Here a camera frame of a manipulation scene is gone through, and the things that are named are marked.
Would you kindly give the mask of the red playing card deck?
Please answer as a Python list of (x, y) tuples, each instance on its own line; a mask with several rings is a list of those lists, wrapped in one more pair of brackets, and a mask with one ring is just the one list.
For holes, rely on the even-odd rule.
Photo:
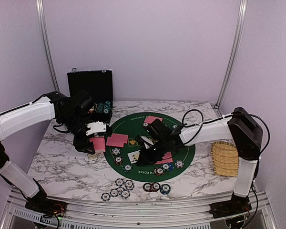
[(92, 137), (90, 138), (90, 142), (93, 143), (94, 151), (96, 154), (105, 152), (106, 148), (104, 137)]

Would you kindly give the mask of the blue small blind button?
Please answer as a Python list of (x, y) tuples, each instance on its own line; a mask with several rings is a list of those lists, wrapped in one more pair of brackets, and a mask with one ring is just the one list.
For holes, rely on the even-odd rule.
[(174, 166), (172, 163), (168, 163), (168, 169), (167, 171), (172, 171), (174, 169)]

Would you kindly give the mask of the brown chip stack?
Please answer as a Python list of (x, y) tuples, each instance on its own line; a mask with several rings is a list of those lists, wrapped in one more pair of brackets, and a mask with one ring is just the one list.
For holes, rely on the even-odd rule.
[(152, 192), (157, 192), (160, 189), (160, 184), (157, 182), (151, 183), (151, 191)]

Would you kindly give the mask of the blue chips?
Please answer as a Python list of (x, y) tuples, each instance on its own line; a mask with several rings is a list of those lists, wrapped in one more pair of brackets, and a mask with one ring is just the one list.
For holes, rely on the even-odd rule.
[(121, 150), (119, 148), (112, 148), (111, 150), (112, 155), (117, 156), (121, 153)]
[(175, 162), (175, 167), (176, 167), (176, 168), (183, 168), (183, 167), (184, 167), (184, 162), (181, 161), (181, 160), (177, 160), (177, 161)]

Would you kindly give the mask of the teal chip stack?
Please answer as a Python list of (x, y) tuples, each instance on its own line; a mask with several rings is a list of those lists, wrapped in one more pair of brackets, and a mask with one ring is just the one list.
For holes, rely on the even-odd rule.
[(160, 186), (160, 192), (161, 192), (161, 194), (167, 195), (167, 194), (170, 193), (170, 191), (171, 191), (170, 185), (168, 185), (168, 184), (163, 184), (163, 185)]

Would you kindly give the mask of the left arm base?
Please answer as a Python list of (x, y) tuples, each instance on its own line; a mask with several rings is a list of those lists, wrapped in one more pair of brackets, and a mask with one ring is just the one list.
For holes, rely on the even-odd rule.
[(67, 203), (54, 199), (42, 198), (32, 199), (29, 198), (25, 204), (25, 208), (43, 213), (45, 217), (57, 216), (63, 217)]

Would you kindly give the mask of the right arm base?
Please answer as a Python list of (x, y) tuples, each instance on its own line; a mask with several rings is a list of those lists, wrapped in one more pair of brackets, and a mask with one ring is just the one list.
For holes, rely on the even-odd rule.
[(209, 213), (213, 215), (213, 218), (228, 217), (244, 212), (248, 212), (252, 209), (252, 206), (248, 203), (223, 201), (210, 204)]

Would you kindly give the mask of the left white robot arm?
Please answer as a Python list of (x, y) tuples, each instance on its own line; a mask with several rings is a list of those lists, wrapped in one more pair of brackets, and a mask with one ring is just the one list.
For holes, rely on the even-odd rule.
[(80, 91), (67, 97), (54, 91), (24, 105), (0, 113), (0, 175), (17, 187), (40, 212), (47, 212), (51, 202), (42, 187), (7, 155), (2, 141), (32, 125), (55, 119), (79, 140), (87, 140), (85, 118), (93, 107), (92, 97)]

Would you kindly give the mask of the round green poker mat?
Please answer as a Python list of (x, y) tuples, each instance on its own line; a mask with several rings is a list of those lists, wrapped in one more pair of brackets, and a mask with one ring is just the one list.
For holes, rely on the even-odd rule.
[[(180, 149), (178, 153), (172, 152), (172, 164), (174, 169), (172, 171), (164, 171), (164, 174), (160, 176), (157, 176), (154, 173), (154, 169), (158, 167), (162, 168), (162, 165), (155, 165), (154, 163), (153, 165), (138, 167), (136, 163), (131, 164), (127, 154), (138, 151), (141, 148), (135, 140), (135, 137), (137, 135), (146, 136), (148, 138), (150, 137), (143, 128), (143, 123), (149, 115), (162, 118), (163, 124), (168, 126), (170, 129), (173, 129), (181, 123), (173, 117), (160, 113), (143, 112), (127, 115), (112, 124), (112, 133), (128, 135), (128, 143), (124, 144), (124, 147), (119, 147), (121, 153), (117, 155), (123, 158), (123, 163), (121, 165), (116, 165), (114, 163), (114, 159), (117, 156), (114, 156), (111, 153), (112, 148), (115, 148), (113, 146), (106, 146), (104, 156), (111, 168), (123, 177), (140, 182), (163, 182), (182, 174), (190, 166), (195, 155), (195, 146), (188, 146)], [(184, 162), (183, 168), (175, 167), (175, 162), (177, 160)], [(132, 165), (132, 171), (124, 172), (123, 166), (126, 164)]]

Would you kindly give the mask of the scattered blue ten chip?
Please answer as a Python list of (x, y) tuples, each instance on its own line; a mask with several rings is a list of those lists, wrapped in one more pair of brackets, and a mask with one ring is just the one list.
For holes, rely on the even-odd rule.
[(122, 196), (123, 198), (128, 198), (128, 197), (130, 196), (130, 192), (129, 192), (128, 190), (123, 190), (123, 191), (121, 192), (121, 196)]
[(111, 198), (111, 195), (110, 195), (110, 193), (108, 193), (108, 192), (103, 193), (103, 194), (101, 195), (101, 199), (102, 199), (103, 201), (109, 201), (110, 198)]
[(123, 188), (123, 187), (118, 187), (118, 188), (117, 188), (117, 191), (118, 191), (119, 193), (122, 193), (122, 192), (124, 191), (124, 188)]
[(112, 190), (110, 191), (110, 195), (111, 195), (111, 197), (117, 197), (117, 196), (119, 196), (119, 190), (116, 189), (116, 188), (112, 189)]
[(115, 184), (117, 186), (119, 186), (119, 187), (123, 186), (124, 185), (124, 180), (122, 178), (118, 178), (118, 179), (115, 180)]

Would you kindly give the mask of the teal chip row in case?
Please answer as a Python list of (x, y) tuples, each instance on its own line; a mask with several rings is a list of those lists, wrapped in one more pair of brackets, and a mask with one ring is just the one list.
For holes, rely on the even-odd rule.
[(108, 114), (111, 110), (111, 102), (110, 101), (106, 101), (104, 103), (104, 107), (103, 107), (103, 113), (104, 114)]

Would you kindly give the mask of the black poker chip case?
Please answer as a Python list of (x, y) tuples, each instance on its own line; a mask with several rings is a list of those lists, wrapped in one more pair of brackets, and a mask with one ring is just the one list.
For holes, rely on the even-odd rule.
[(99, 102), (105, 103), (106, 101), (110, 101), (110, 112), (108, 114), (101, 114), (106, 116), (112, 114), (112, 70), (72, 71), (67, 73), (67, 79), (71, 96), (83, 90), (90, 94), (96, 104)]

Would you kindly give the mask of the front aluminium rail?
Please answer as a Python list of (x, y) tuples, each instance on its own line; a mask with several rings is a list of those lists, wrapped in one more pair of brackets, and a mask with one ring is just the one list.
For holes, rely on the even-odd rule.
[(13, 189), (6, 203), (0, 229), (34, 228), (36, 224), (54, 229), (230, 229), (241, 217), (214, 219), (210, 204), (225, 201), (230, 192), (180, 200), (147, 202), (88, 201), (62, 198), (67, 206), (59, 221), (44, 219), (42, 214), (25, 208), (25, 199)]

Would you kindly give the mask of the left aluminium frame post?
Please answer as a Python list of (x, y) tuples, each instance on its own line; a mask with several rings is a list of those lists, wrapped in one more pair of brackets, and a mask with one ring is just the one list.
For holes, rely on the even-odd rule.
[(43, 48), (45, 52), (46, 62), (48, 65), (51, 81), (52, 81), (55, 91), (59, 92), (60, 88), (59, 88), (58, 79), (56, 76), (56, 71), (54, 68), (54, 62), (53, 62), (52, 55), (51, 55), (51, 48), (50, 48), (49, 37), (48, 37), (48, 32), (47, 32), (43, 0), (36, 0), (36, 8), (37, 8), (38, 21), (40, 25), (41, 38), (43, 42)]

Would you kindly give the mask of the aluminium frame post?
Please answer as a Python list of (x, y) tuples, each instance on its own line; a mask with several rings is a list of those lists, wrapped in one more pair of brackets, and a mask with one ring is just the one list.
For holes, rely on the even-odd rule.
[(234, 34), (234, 38), (233, 38), (233, 42), (232, 42), (232, 48), (231, 48), (230, 56), (228, 59), (228, 64), (227, 64), (227, 68), (225, 71), (223, 83), (222, 83), (217, 101), (215, 103), (215, 107), (218, 110), (221, 108), (221, 106), (223, 104), (225, 94), (227, 92), (227, 89), (228, 89), (228, 86), (229, 86), (229, 83), (230, 83), (230, 80), (232, 77), (235, 59), (236, 59), (238, 49), (240, 47), (242, 35), (243, 35), (247, 5), (248, 5), (248, 0), (241, 0), (240, 1), (238, 16), (237, 16), (237, 20), (236, 20), (235, 34)]
[(43, 42), (43, 48), (45, 52), (46, 62), (48, 65), (51, 81), (52, 81), (55, 91), (59, 92), (60, 88), (59, 88), (58, 79), (56, 76), (56, 71), (54, 68), (54, 62), (53, 62), (52, 55), (51, 55), (51, 48), (50, 48), (49, 37), (48, 37), (48, 32), (47, 32), (43, 0), (36, 0), (36, 8), (37, 8), (38, 21), (40, 25), (41, 38)]

